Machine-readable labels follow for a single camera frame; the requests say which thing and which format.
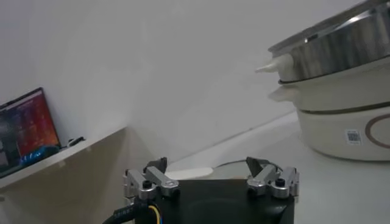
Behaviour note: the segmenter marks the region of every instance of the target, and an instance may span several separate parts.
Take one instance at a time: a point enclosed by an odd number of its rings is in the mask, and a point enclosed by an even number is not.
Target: black cable
[[[114,211],[113,215],[111,215],[103,224],[120,224],[131,221],[138,217],[139,215],[147,212],[148,207],[145,202],[138,202],[132,205],[117,209]]]
[[[257,159],[257,160],[259,161],[259,163],[261,165],[270,164],[270,165],[273,165],[276,168],[278,168],[278,170],[283,171],[283,169],[279,165],[277,165],[277,164],[275,164],[273,162],[270,162],[270,161],[268,161],[266,159]],[[216,166],[215,168],[218,168],[218,167],[221,167],[221,166],[226,166],[226,165],[229,165],[229,164],[234,164],[234,163],[242,163],[242,162],[245,162],[245,161],[246,161],[246,159],[239,159],[239,160],[235,160],[235,161],[231,161],[231,162],[227,162],[227,163],[222,163],[222,164]]]

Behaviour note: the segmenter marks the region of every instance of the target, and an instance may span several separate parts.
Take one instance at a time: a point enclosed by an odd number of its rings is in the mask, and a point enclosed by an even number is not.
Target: laptop screen
[[[20,156],[43,145],[60,145],[42,88],[3,105],[0,110],[14,127]]]

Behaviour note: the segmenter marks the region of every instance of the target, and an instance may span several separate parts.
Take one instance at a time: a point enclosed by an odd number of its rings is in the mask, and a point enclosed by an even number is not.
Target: white shelf
[[[67,159],[73,155],[75,155],[78,152],[81,152],[85,149],[89,149],[90,146],[93,144],[109,137],[110,135],[126,128],[126,124],[117,125],[113,128],[109,128],[105,132],[101,133],[100,135],[92,136],[87,138],[85,141],[82,141],[78,143],[77,145],[64,149],[61,152],[52,155],[42,161],[39,161],[29,167],[23,168],[13,174],[10,174],[4,178],[0,179],[0,191],[3,190],[5,187],[14,184],[28,176],[31,176],[39,171],[44,170],[47,167],[53,166],[54,164],[58,164],[62,162],[64,159]]]

